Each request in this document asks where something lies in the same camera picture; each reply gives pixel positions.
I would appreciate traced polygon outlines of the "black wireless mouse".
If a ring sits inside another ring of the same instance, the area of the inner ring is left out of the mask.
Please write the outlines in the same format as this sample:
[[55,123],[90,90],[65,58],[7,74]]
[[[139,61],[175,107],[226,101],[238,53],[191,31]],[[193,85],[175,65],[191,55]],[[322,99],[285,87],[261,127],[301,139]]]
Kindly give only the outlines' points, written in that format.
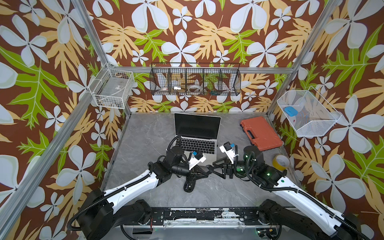
[[183,187],[184,191],[186,193],[191,193],[195,189],[195,186],[196,186],[196,178],[195,177],[190,177],[190,178],[186,177],[186,181],[185,181],[185,184]]

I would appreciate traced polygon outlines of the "silver laptop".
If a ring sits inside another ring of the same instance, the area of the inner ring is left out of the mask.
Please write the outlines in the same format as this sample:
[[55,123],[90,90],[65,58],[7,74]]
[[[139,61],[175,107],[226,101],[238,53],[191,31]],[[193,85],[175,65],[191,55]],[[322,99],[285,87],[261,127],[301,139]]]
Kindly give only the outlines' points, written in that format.
[[201,151],[206,156],[205,165],[217,160],[218,135],[221,117],[175,113],[175,133],[181,136],[174,145],[180,146],[188,155],[192,151]]

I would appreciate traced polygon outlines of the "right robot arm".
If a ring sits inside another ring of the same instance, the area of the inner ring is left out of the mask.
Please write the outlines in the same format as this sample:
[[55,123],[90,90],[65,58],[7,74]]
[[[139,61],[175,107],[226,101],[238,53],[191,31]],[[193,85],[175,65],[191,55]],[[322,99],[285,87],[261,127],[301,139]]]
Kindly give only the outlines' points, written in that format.
[[227,142],[219,149],[233,165],[233,175],[274,193],[300,211],[297,214],[272,200],[265,200],[257,213],[257,220],[262,225],[285,226],[311,240],[368,239],[356,217],[349,218],[303,191],[287,177],[286,170],[279,171],[267,165],[263,153],[256,146],[245,147],[241,161],[235,144]]

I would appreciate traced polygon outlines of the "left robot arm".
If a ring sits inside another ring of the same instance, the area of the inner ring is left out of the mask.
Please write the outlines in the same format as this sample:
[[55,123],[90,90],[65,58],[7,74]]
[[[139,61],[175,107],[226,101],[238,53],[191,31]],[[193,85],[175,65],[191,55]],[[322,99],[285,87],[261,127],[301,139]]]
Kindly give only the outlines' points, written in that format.
[[106,191],[92,191],[80,210],[68,220],[67,229],[82,232],[87,240],[100,240],[117,226],[149,222],[152,208],[144,200],[132,205],[129,202],[165,183],[172,175],[187,177],[207,159],[200,150],[192,150],[186,156],[184,149],[174,144],[181,139],[181,136],[174,137],[165,155],[149,162],[147,170],[136,178]]

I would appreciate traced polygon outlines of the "red plastic tool case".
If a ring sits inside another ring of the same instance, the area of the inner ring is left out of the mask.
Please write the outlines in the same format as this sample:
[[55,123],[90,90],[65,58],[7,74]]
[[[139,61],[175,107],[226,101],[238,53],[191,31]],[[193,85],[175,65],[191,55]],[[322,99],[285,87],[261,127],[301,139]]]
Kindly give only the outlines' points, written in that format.
[[283,145],[283,141],[264,117],[242,120],[240,126],[251,144],[257,146],[260,151],[279,148]]

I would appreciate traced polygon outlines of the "yellow tape roll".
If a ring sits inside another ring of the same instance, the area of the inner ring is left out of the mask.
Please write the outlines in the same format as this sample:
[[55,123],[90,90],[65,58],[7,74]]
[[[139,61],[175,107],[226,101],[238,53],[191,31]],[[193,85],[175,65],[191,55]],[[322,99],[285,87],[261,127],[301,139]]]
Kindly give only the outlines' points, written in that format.
[[287,170],[291,165],[290,159],[284,155],[276,155],[272,161],[273,167],[279,171]]

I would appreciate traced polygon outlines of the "blue object in basket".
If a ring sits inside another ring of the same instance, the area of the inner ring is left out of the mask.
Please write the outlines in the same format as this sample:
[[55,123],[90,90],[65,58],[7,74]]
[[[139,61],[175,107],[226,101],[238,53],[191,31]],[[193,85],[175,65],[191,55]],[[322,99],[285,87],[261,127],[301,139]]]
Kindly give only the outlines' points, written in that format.
[[295,117],[299,112],[293,108],[292,106],[288,106],[284,108],[284,112],[289,116],[289,117]]

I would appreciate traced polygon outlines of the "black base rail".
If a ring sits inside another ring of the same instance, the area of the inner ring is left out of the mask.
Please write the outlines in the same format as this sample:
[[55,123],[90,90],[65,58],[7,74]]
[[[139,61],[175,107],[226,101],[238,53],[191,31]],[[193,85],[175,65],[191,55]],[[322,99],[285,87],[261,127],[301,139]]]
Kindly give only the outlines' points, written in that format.
[[224,225],[234,223],[240,226],[270,226],[267,215],[258,207],[229,208],[152,208],[146,222],[148,226],[165,226],[167,223],[192,223],[193,225]]

